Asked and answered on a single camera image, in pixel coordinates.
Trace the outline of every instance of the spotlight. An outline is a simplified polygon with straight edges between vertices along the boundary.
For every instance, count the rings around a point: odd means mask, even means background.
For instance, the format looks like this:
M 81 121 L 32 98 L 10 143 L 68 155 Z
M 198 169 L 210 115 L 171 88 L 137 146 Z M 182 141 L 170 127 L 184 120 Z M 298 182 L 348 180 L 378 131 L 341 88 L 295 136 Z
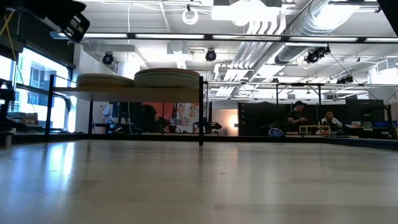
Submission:
M 341 78 L 339 80 L 337 80 L 337 84 L 346 84 L 346 83 L 353 83 L 354 82 L 354 78 L 352 75 L 348 75 L 345 78 Z
M 349 75 L 346 77 L 346 83 L 353 83 L 354 82 L 354 78 L 352 77 L 352 75 Z
M 317 47 L 315 50 L 309 51 L 307 57 L 304 59 L 307 63 L 316 63 L 325 55 L 330 54 L 329 45 L 327 47 Z
M 111 65 L 113 63 L 113 53 L 105 52 L 105 56 L 102 58 L 102 63 L 105 65 Z
M 206 61 L 208 62 L 213 62 L 214 60 L 216 60 L 217 55 L 216 52 L 214 51 L 214 49 L 208 49 L 207 53 L 206 53 Z

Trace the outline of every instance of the white ceiling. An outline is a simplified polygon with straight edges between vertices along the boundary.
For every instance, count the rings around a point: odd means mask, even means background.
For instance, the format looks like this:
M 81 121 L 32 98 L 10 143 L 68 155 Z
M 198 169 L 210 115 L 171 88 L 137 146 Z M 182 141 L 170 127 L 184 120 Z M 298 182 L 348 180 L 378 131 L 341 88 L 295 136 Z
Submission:
M 292 18 L 291 14 L 296 13 L 308 0 L 296 0 L 296 7 L 289 12 L 288 20 Z M 90 20 L 91 26 L 88 32 L 127 32 L 127 10 L 128 4 L 104 4 L 102 2 L 85 2 L 87 8 L 84 15 Z M 160 9 L 158 5 L 146 5 L 154 9 Z M 184 9 L 185 6 L 164 6 L 169 9 Z M 210 7 L 201 7 L 200 9 L 210 10 Z M 130 10 L 130 31 L 131 32 L 173 32 L 173 33 L 208 33 L 208 34 L 235 34 L 244 33 L 247 27 L 238 27 L 230 21 L 212 21 L 211 16 L 200 14 L 196 24 L 190 26 L 182 21 L 182 11 L 165 11 L 165 18 L 169 23 L 170 30 L 167 29 L 164 17 L 160 11 L 145 9 L 140 6 L 131 6 Z M 335 30 L 332 35 L 383 35 L 395 37 L 385 15 L 380 12 L 356 12 L 353 16 Z M 102 40 L 91 42 L 93 44 L 131 44 L 148 61 L 148 67 L 176 67 L 175 62 L 160 62 L 159 59 L 165 58 L 167 50 L 167 41 L 148 41 L 148 40 Z M 188 42 L 191 50 L 194 52 L 193 61 L 187 62 L 187 68 L 193 70 L 212 71 L 215 63 L 205 62 L 205 53 L 207 48 L 215 48 L 217 59 L 232 60 L 234 54 L 239 49 L 238 42 Z M 398 45 L 355 45 L 355 44 L 331 44 L 333 55 L 341 62 L 345 68 L 350 68 L 360 64 L 356 62 L 356 55 L 367 55 L 361 61 L 370 59 L 371 56 L 398 55 Z M 127 53 L 120 53 L 118 57 L 126 57 Z M 319 64 L 309 68 L 302 68 L 301 63 L 296 67 L 286 67 L 283 72 L 286 75 L 306 77 L 328 77 L 342 72 L 340 65 L 335 65 L 335 59 L 331 57 L 324 58 Z

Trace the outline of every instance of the fluorescent light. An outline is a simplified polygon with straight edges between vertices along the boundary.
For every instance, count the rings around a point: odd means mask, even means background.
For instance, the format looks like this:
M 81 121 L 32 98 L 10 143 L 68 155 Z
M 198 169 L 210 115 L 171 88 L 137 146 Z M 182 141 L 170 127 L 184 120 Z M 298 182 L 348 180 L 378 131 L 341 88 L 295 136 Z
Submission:
M 232 85 L 240 85 L 242 82 L 207 82 L 208 84 L 232 84 Z
M 291 37 L 291 41 L 356 42 L 357 37 Z
M 136 34 L 137 39 L 204 39 L 199 34 Z
M 278 84 L 278 83 L 263 83 L 263 82 L 256 83 L 256 82 L 249 82 L 249 83 L 246 83 L 246 84 L 248 84 L 248 85 L 276 85 L 276 84 Z
M 278 41 L 281 37 L 274 37 L 270 35 L 213 35 L 215 40 L 268 40 L 268 41 Z
M 398 42 L 398 38 L 366 38 L 365 42 Z
M 328 44 L 313 44 L 313 43 L 286 43 L 286 46 L 295 46 L 295 47 L 327 47 Z
M 57 33 L 61 38 L 67 39 L 64 33 Z M 127 38 L 127 34 L 85 34 L 83 38 Z
M 228 100 L 229 98 L 207 98 L 208 100 Z
M 278 83 L 266 83 L 266 82 L 207 82 L 208 84 L 231 84 L 231 85 L 276 85 Z

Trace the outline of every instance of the ventilation duct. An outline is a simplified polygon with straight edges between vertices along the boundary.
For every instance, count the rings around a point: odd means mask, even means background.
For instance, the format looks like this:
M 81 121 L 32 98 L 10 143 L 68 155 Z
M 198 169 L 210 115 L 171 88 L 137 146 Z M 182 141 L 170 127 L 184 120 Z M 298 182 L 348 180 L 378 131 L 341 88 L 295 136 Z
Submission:
M 337 6 L 330 0 L 313 0 L 285 31 L 285 35 L 329 35 L 344 24 L 359 6 Z M 288 64 L 301 55 L 307 47 L 272 44 L 267 55 L 257 65 L 256 71 L 264 63 Z

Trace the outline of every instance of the man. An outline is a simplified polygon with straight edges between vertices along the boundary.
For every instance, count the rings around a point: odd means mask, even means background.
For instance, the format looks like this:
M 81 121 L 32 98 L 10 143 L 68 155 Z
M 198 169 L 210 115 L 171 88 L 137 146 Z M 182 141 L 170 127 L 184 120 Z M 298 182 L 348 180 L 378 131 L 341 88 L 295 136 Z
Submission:
M 332 131 L 337 129 L 337 124 L 341 124 L 336 118 L 333 117 L 333 112 L 331 109 L 325 111 L 325 117 L 322 118 L 318 125 L 329 125 Z
M 287 122 L 290 124 L 292 131 L 298 131 L 299 126 L 307 122 L 306 118 L 303 118 L 301 113 L 304 110 L 305 103 L 297 101 L 294 104 L 294 109 L 287 116 Z

